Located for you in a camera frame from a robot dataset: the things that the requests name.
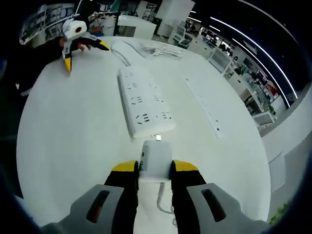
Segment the power plug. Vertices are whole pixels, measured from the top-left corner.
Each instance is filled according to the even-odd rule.
[[[147,182],[167,182],[170,180],[171,163],[172,149],[168,142],[147,140],[142,148],[139,179]]]

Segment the white power strip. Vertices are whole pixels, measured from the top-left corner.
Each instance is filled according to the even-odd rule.
[[[220,119],[216,116],[214,111],[209,107],[208,99],[205,97],[205,92],[196,80],[185,79],[184,83],[189,88],[197,102],[199,103],[201,109],[203,110],[207,120],[209,121],[212,129],[217,138],[224,137],[224,127],[220,123]]]
[[[134,138],[147,137],[173,130],[176,123],[148,70],[140,66],[119,70],[121,97],[125,116]]]

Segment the white cabinet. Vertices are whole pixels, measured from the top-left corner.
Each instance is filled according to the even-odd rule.
[[[118,19],[119,26],[135,27],[134,38],[151,40],[156,28],[156,24],[140,19],[135,16],[121,15]]]
[[[232,58],[225,54],[219,48],[214,49],[209,62],[220,72],[223,73],[229,67],[232,62]]]
[[[208,59],[215,50],[215,49],[210,48],[202,40],[197,39],[197,38],[192,39],[187,49],[196,54],[202,55],[205,59]]]
[[[247,87],[246,87],[246,83],[244,82],[244,80],[242,79],[240,75],[234,72],[232,77],[228,80],[228,83],[232,86],[232,88],[241,98],[244,96],[244,93],[246,92]]]

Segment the black sleeve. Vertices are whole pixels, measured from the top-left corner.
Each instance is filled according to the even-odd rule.
[[[63,50],[59,45],[60,39],[61,37],[56,37],[33,49],[34,57],[37,58],[36,60],[40,64],[39,67],[43,69],[47,64],[59,59]]]

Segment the white table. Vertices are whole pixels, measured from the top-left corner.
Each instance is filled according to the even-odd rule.
[[[106,37],[114,40],[133,38]],[[229,83],[202,56],[185,50],[182,60],[146,61],[177,123],[162,134],[173,158],[196,165],[206,182],[236,198],[243,213],[266,220],[271,186],[268,162],[254,121]],[[71,204],[118,163],[139,160],[143,142],[129,136],[116,73],[123,65],[111,52],[73,53],[69,77],[59,59],[45,67],[25,105],[17,142],[17,167],[25,206],[40,226],[57,222]],[[199,79],[226,129],[218,139],[183,82]],[[136,233],[176,233],[172,215],[156,208],[158,185],[139,185]],[[169,210],[170,184],[162,207]]]

